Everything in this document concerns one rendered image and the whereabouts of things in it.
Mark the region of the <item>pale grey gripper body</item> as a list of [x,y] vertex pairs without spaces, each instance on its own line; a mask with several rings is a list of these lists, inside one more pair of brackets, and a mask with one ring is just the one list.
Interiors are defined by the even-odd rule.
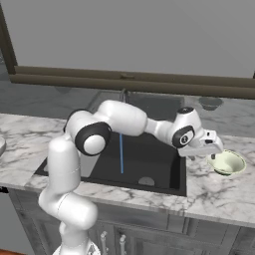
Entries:
[[209,154],[217,154],[223,151],[223,143],[219,137],[213,143],[205,143],[200,147],[186,147],[179,148],[178,153],[180,156],[202,156]]

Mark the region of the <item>pale green bowl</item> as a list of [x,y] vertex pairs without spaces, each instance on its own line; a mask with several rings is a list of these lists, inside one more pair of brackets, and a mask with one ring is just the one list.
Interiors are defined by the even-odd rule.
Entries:
[[209,155],[206,160],[213,170],[221,175],[229,176],[246,169],[244,158],[235,151],[228,149],[222,153],[217,153],[215,156]]

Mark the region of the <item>black sink basin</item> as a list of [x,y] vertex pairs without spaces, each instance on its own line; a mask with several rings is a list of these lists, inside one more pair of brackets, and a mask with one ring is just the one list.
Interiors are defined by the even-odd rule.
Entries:
[[[173,121],[177,110],[184,106],[184,100],[177,97],[129,94],[125,100],[156,120]],[[186,196],[185,158],[148,133],[120,138],[114,132],[103,153],[88,159],[81,155],[81,165],[84,182]],[[86,166],[94,167],[89,177]]]

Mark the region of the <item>blue water stream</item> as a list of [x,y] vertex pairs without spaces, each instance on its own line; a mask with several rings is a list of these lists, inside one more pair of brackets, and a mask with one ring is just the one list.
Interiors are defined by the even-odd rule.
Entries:
[[123,135],[120,133],[120,166],[121,174],[124,174],[124,141]]

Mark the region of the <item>grey false drawer front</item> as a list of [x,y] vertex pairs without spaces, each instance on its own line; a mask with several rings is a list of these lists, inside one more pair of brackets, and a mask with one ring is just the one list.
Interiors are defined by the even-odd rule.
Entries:
[[98,203],[99,218],[108,222],[166,229],[167,215],[151,211]]

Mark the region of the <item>grey cupboard door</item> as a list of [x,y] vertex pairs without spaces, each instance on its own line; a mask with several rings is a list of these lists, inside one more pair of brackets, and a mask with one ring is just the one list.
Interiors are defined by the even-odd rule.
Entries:
[[[61,245],[59,226],[60,221],[56,219],[32,219],[29,241],[35,255],[53,255],[56,249]],[[99,247],[102,255],[116,255],[112,228],[109,225],[98,221],[96,225],[89,230],[89,236]]]
[[230,248],[195,241],[180,234],[147,228],[116,226],[116,243],[121,245],[117,251],[127,255],[229,255]]

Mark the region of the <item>brown window frame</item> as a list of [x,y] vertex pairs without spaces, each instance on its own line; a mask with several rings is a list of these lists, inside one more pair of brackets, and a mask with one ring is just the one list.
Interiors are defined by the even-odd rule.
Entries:
[[[255,100],[255,72],[252,78],[228,78],[20,66],[1,3],[0,48],[9,79],[14,84],[116,91],[127,89],[157,94]],[[135,79],[122,80],[120,74],[133,75]]]

